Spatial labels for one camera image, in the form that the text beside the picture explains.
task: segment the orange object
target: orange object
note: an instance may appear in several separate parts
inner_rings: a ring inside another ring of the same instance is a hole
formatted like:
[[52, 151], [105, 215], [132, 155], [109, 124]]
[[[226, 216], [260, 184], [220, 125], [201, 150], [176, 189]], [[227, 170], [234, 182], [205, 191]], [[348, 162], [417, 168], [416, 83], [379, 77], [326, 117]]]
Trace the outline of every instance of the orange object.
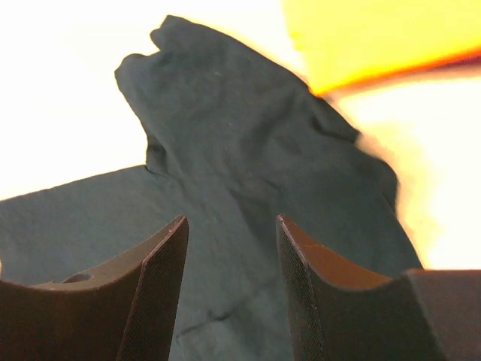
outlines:
[[283, 0], [317, 96], [481, 54], [478, 0]]

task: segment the curved edge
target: curved edge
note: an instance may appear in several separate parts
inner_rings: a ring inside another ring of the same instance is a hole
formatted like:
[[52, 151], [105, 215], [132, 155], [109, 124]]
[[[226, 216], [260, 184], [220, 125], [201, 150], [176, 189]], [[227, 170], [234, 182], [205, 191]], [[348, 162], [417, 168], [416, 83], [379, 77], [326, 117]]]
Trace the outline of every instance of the curved edge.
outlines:
[[292, 245], [327, 284], [342, 291], [374, 290], [392, 279], [369, 271], [314, 241], [286, 215], [277, 218]]
[[45, 284], [29, 286], [28, 288], [80, 292], [120, 281], [140, 268], [144, 259], [148, 257], [156, 247], [164, 244], [186, 222], [185, 216], [179, 216], [146, 241], [100, 265], [72, 275], [62, 283], [47, 282]]

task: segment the blurred orange object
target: blurred orange object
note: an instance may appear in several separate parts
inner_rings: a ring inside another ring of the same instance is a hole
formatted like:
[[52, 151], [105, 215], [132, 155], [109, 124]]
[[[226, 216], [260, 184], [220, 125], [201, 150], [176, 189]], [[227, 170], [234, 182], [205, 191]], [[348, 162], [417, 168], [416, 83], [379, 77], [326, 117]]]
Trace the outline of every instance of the blurred orange object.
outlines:
[[312, 93], [481, 55], [476, 0], [283, 0]]

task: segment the crumpled fabric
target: crumpled fabric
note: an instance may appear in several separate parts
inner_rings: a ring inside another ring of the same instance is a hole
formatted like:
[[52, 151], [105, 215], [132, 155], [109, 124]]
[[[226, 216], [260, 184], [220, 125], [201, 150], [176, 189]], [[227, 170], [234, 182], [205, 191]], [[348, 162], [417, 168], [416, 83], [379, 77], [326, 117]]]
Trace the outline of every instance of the crumpled fabric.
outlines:
[[397, 181], [294, 74], [220, 32], [169, 16], [160, 49], [127, 56], [119, 90], [146, 165], [0, 203], [4, 278], [63, 279], [190, 224], [171, 361], [291, 361], [275, 220], [388, 276], [421, 268], [395, 215]]

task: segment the felt fabric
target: felt fabric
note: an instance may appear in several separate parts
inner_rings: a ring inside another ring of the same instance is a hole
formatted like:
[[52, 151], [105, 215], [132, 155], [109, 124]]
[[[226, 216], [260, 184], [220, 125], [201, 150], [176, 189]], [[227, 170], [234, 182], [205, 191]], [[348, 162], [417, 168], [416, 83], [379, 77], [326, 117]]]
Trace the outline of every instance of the felt fabric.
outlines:
[[283, 0], [317, 96], [481, 55], [481, 2]]
[[178, 214], [190, 237], [170, 360], [292, 360], [275, 220], [389, 276], [421, 267], [395, 173], [294, 74], [227, 35], [167, 17], [116, 70], [145, 166], [0, 203], [4, 278], [61, 280]]

